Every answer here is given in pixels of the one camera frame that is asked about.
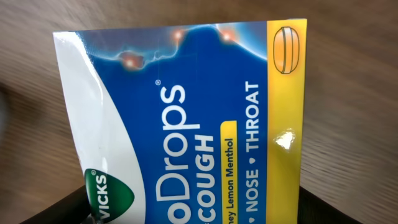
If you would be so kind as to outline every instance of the black object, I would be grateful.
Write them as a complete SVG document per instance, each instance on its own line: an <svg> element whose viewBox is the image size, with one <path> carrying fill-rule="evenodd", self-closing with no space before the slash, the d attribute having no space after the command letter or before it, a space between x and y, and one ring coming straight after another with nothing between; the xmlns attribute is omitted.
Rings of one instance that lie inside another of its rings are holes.
<svg viewBox="0 0 398 224"><path fill-rule="evenodd" d="M90 214L85 186L21 224L81 224ZM298 224L360 224L300 187Z"/></svg>

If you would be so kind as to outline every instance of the box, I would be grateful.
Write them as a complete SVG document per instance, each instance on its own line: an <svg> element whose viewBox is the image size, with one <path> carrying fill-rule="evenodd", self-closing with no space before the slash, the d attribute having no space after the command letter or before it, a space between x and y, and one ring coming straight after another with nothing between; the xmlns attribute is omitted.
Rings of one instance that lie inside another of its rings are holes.
<svg viewBox="0 0 398 224"><path fill-rule="evenodd" d="M296 223L307 21L55 32L93 216Z"/></svg>

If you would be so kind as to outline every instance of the wooden table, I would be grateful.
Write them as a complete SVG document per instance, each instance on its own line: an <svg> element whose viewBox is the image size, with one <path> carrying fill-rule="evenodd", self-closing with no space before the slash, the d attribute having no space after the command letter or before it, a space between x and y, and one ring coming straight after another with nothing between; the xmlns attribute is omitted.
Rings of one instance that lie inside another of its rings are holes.
<svg viewBox="0 0 398 224"><path fill-rule="evenodd" d="M398 223L396 0L0 0L2 223L83 185L52 31L308 18L303 187L363 223Z"/></svg>

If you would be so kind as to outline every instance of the wooden surface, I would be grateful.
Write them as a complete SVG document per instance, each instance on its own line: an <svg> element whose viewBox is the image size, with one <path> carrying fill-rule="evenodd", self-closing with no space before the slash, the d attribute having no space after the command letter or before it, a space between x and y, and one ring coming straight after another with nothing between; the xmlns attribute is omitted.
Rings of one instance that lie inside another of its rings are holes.
<svg viewBox="0 0 398 224"><path fill-rule="evenodd" d="M83 185L52 31L306 17L303 187L363 223L398 223L396 0L0 0L0 219Z"/></svg>

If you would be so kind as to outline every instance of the green logo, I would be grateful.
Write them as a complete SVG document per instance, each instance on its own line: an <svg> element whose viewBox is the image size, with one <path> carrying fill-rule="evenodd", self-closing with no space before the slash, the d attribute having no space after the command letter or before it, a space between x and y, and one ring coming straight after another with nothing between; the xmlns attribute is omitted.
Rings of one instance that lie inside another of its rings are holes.
<svg viewBox="0 0 398 224"><path fill-rule="evenodd" d="M104 223L121 216L134 201L134 193L117 178L96 169L85 171L91 213Z"/></svg>

